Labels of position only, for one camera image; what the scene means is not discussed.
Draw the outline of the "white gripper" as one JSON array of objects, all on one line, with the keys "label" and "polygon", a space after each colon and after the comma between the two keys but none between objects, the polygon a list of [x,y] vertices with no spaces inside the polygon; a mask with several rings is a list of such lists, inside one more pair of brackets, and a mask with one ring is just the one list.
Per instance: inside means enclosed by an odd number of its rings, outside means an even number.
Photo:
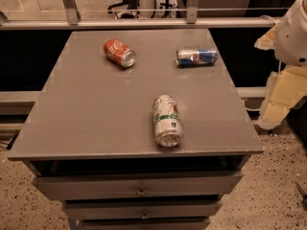
[{"label": "white gripper", "polygon": [[265,100],[261,103],[257,125],[263,129],[274,129],[307,94],[306,0],[295,0],[278,25],[259,37],[254,47],[260,50],[274,49],[278,60],[292,64],[280,73],[271,72],[267,80]]}]

